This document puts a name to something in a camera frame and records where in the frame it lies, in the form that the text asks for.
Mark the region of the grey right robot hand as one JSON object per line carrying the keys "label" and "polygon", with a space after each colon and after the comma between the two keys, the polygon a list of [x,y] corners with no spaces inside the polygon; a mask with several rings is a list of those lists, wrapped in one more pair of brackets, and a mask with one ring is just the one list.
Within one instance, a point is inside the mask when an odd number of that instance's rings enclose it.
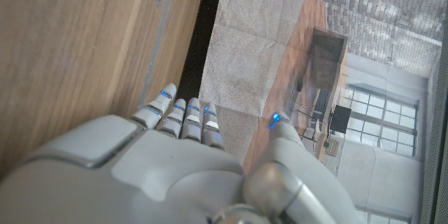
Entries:
{"label": "grey right robot hand", "polygon": [[244,171],[213,104],[166,85],[130,118],[88,121],[37,148],[1,180],[2,223],[360,223],[349,193],[289,117]]}

